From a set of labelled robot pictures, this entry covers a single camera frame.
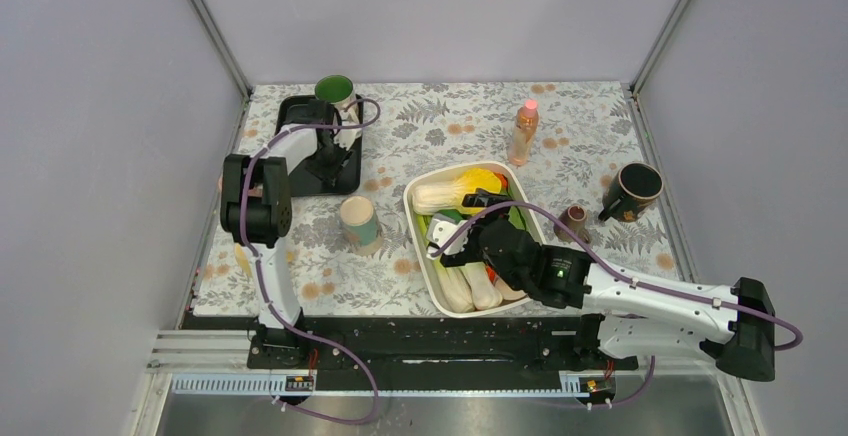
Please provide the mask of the beige floral mug green inside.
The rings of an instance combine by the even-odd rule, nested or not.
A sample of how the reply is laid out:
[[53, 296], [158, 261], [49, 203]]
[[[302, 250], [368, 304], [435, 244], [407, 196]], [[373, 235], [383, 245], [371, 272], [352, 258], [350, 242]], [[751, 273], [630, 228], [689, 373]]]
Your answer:
[[333, 107], [331, 115], [328, 110], [322, 110], [319, 125], [355, 126], [361, 122], [354, 84], [348, 77], [330, 75], [322, 78], [315, 85], [314, 95], [327, 108]]

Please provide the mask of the beige teal upside-down mug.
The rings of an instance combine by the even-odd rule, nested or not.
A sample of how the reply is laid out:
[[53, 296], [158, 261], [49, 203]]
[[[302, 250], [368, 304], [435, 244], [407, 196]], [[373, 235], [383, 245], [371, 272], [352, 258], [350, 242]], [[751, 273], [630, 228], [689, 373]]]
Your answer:
[[382, 247], [382, 229], [370, 199], [359, 195], [348, 197], [340, 205], [339, 217], [354, 254], [372, 256]]

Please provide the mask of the yellow mug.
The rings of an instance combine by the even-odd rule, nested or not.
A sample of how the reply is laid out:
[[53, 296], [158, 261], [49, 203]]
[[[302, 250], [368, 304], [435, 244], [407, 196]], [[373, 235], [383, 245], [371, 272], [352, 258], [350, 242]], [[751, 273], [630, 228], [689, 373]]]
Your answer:
[[250, 280], [253, 280], [254, 279], [253, 265], [252, 265], [251, 259], [245, 253], [243, 247], [239, 244], [235, 244], [233, 246], [233, 253], [234, 253], [234, 257], [235, 257], [235, 260], [237, 262], [237, 265], [239, 266], [241, 271], [245, 274], [245, 276], [247, 278], [249, 278]]

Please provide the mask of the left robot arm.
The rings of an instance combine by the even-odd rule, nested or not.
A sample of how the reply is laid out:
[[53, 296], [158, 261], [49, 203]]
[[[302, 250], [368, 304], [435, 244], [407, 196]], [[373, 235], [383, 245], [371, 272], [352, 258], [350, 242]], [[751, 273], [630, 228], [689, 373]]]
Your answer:
[[282, 104], [276, 132], [254, 154], [223, 162], [220, 225], [244, 254], [260, 312], [259, 341], [288, 367], [309, 357], [303, 308], [287, 261], [292, 200], [348, 195], [359, 186], [368, 99], [334, 105], [315, 96]]

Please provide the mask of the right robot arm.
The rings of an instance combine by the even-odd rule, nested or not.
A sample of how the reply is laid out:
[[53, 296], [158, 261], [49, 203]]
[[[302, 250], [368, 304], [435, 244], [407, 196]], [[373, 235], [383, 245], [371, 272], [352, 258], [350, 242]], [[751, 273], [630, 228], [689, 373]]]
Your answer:
[[444, 267], [481, 263], [532, 300], [580, 310], [573, 352], [583, 366], [642, 355], [695, 357], [740, 379], [774, 380], [775, 310], [761, 281], [665, 280], [609, 263], [586, 245], [575, 250], [538, 242], [510, 222], [517, 204], [505, 196], [479, 190], [464, 200], [477, 215], [432, 216], [428, 258]]

